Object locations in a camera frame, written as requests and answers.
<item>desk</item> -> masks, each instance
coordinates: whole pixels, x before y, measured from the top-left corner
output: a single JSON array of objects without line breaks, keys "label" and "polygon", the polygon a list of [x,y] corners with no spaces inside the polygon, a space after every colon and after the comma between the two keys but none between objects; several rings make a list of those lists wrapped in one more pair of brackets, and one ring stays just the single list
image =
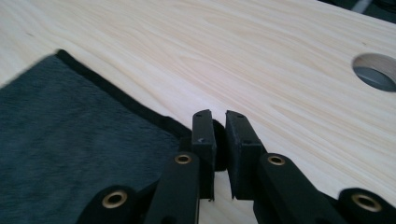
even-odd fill
[{"label": "desk", "polygon": [[[314,0],[0,1],[0,83],[56,49],[191,127],[246,115],[270,152],[321,191],[360,187],[396,205],[396,95],[361,82],[365,52],[396,58],[396,26]],[[256,223],[216,174],[200,223]]]}]

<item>wood grain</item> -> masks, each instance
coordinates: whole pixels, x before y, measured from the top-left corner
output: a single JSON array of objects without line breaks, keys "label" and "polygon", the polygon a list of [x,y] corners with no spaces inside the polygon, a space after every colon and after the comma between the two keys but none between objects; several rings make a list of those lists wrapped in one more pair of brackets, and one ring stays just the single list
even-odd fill
[{"label": "wood grain", "polygon": [[[268,151],[321,191],[374,191],[396,205],[396,95],[353,73],[396,58],[396,26],[307,0],[0,1],[0,84],[56,49],[136,100],[191,126],[211,109],[245,114]],[[200,223],[256,223],[226,174]]]}]

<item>metal ring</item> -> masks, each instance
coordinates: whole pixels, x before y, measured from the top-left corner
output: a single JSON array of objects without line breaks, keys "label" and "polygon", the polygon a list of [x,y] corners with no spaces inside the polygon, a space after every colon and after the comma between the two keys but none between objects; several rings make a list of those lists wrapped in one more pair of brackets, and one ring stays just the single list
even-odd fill
[{"label": "metal ring", "polygon": [[377,202],[374,198],[361,193],[352,195],[352,201],[359,207],[370,212],[379,212],[382,210],[382,206],[379,202]]},{"label": "metal ring", "polygon": [[[111,198],[115,196],[120,196],[120,199],[116,202],[112,202]],[[123,191],[122,189],[116,190],[107,194],[107,196],[102,200],[102,206],[109,209],[120,207],[126,202],[127,198],[128,194],[125,191]]]},{"label": "metal ring", "polygon": [[273,165],[284,165],[286,163],[285,160],[278,156],[270,156],[268,157],[268,161]]},{"label": "metal ring", "polygon": [[187,164],[192,161],[191,157],[189,155],[178,155],[175,157],[175,162],[178,164]]}]

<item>fabric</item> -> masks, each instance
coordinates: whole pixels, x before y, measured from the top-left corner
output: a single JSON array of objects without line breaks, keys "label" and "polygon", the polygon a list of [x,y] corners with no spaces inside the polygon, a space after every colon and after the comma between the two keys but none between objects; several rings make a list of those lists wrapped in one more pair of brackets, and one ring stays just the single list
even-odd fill
[{"label": "fabric", "polygon": [[75,223],[100,190],[158,180],[189,135],[60,50],[0,90],[0,223]]}]

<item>floor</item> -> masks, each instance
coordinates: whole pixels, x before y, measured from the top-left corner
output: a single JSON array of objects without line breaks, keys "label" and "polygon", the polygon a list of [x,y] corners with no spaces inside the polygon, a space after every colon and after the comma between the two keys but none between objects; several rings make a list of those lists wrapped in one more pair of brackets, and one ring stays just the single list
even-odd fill
[{"label": "floor", "polygon": [[[352,9],[358,0],[319,0],[328,4],[332,4],[345,9]],[[383,21],[396,23],[396,1],[395,0],[380,0],[376,2],[384,2],[393,4],[392,9],[385,10],[375,4],[375,1],[364,11],[364,15],[378,18]]]}]

